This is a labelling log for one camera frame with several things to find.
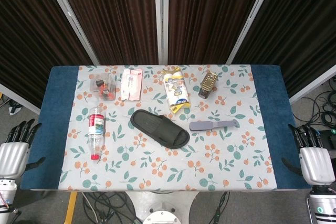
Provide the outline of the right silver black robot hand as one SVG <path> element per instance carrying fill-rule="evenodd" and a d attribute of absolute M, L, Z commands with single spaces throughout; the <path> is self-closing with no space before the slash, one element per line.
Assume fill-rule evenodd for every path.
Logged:
<path fill-rule="evenodd" d="M 321 132 L 308 126 L 288 125 L 297 146 L 300 167 L 295 167 L 284 157 L 282 163 L 291 172 L 302 176 L 311 186 L 329 186 L 335 182 L 330 145 L 322 140 Z"/>

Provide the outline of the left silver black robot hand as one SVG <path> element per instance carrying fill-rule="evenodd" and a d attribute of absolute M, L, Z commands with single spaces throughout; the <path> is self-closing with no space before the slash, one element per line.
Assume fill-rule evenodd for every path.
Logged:
<path fill-rule="evenodd" d="M 29 163 L 28 158 L 35 134 L 41 124 L 33 125 L 34 119 L 22 121 L 13 127 L 5 142 L 1 144 L 1 180 L 15 180 L 25 171 L 37 168 L 45 161 L 45 157 Z"/>

